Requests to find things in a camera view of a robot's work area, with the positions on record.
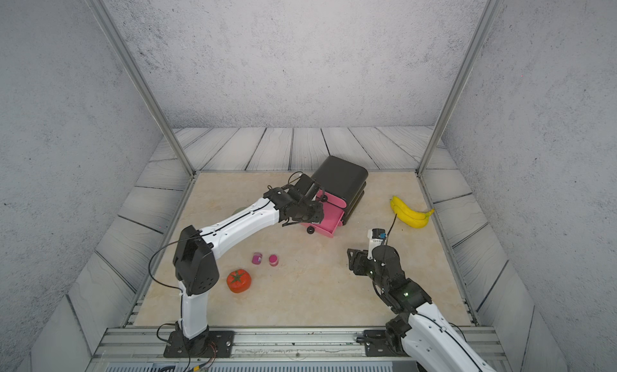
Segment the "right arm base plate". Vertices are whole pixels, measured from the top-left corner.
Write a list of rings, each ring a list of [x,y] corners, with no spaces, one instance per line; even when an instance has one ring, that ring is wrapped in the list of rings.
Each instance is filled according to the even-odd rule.
[[[357,336],[356,342],[363,345],[366,357],[398,357],[385,330],[364,330]]]

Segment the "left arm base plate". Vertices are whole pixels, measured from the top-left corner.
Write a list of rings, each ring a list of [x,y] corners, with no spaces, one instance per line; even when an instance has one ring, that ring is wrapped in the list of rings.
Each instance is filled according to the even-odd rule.
[[[236,333],[229,330],[209,330],[193,339],[186,339],[181,330],[173,331],[163,352],[165,359],[229,359]]]

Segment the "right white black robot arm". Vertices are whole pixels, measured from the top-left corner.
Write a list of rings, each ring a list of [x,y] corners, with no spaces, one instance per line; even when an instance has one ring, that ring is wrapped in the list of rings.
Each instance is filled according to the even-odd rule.
[[[369,277],[380,300],[395,317],[385,325],[388,346],[406,354],[421,371],[493,371],[488,362],[456,333],[428,293],[408,278],[395,248],[349,248],[349,269]]]

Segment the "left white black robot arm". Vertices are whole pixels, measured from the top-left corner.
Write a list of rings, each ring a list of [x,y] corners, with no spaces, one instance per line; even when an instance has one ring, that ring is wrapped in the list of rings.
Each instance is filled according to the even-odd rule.
[[[275,224],[321,223],[321,186],[306,174],[283,187],[270,187],[255,203],[208,227],[181,231],[173,265],[181,291],[178,329],[190,341],[207,336],[209,291],[219,280],[217,260],[236,244]]]

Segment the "pink bottom drawer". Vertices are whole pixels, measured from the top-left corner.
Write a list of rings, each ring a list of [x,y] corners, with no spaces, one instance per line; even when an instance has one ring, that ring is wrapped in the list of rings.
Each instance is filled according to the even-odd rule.
[[[336,230],[343,225],[344,210],[332,203],[323,203],[324,218],[319,224],[303,224],[308,234],[321,234],[333,238]]]

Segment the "black drawer cabinet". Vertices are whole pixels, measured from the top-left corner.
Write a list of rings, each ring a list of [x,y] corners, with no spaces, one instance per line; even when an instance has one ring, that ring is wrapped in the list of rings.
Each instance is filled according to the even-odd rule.
[[[368,175],[362,166],[329,156],[311,178],[321,187],[318,198],[322,203],[332,203],[344,210],[345,226],[365,194]]]

